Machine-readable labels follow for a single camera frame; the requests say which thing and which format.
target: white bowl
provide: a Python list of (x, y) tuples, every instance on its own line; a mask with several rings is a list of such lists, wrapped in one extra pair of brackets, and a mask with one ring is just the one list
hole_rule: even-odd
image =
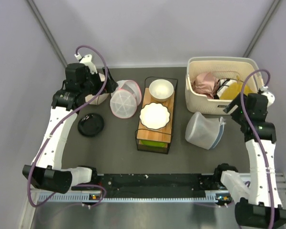
[(165, 127), (170, 121), (171, 114), (166, 106), (151, 103), (141, 110), (141, 123), (148, 129), (158, 130)]
[(174, 86), (168, 80), (155, 80), (149, 86), (149, 92), (156, 101), (164, 102), (174, 93)]

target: cable clip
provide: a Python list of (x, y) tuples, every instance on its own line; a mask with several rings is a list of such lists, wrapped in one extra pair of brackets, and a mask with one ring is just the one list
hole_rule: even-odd
[(80, 55), (80, 53), (74, 54), (74, 56), (78, 61), (80, 61), (82, 59), (82, 56)]
[(259, 90), (260, 90), (261, 92), (268, 91), (268, 86), (262, 86)]
[(44, 137), (47, 138), (47, 139), (51, 139), (53, 137), (53, 135), (48, 134), (48, 135), (44, 135)]

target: white plastic basket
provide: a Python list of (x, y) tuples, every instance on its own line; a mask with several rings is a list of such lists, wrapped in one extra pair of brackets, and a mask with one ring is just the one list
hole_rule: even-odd
[[(185, 100), (186, 107), (190, 112), (199, 111), (203, 114), (225, 115), (223, 109), (231, 100), (208, 99), (204, 94), (195, 93), (191, 84), (195, 81), (197, 75), (205, 72), (211, 72), (216, 78), (239, 79), (245, 78), (253, 71), (257, 70), (257, 64), (254, 60), (240, 57), (194, 57), (187, 65), (185, 77)], [(251, 77), (247, 83), (253, 92), (264, 85), (260, 73)]]

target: plastic container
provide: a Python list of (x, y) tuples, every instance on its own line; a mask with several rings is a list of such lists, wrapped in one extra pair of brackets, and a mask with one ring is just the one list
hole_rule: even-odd
[(224, 133), (224, 118), (205, 118), (200, 112), (196, 112), (185, 131), (185, 139), (204, 149), (213, 149), (219, 143)]
[(118, 118), (130, 118), (142, 100), (140, 87), (133, 80), (121, 80), (117, 83), (119, 86), (111, 94), (111, 111)]
[[(253, 71), (257, 70), (257, 64), (249, 58), (239, 57), (194, 57), (191, 58), (187, 65), (185, 77), (185, 100), (186, 107), (190, 112), (201, 112), (211, 115), (225, 115), (223, 109), (232, 100), (208, 99), (204, 94), (197, 94), (192, 89), (192, 83), (196, 77), (205, 72), (211, 72), (216, 78), (237, 79), (241, 81)], [(251, 77), (247, 83), (253, 92), (264, 85), (260, 73)]]

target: yellow item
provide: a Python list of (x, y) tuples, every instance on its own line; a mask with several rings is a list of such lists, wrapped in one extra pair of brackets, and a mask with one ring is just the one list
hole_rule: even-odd
[[(223, 100), (233, 100), (242, 90), (243, 82), (235, 82), (231, 84), (221, 95), (219, 99)], [(254, 93), (248, 85), (245, 86), (244, 94)]]

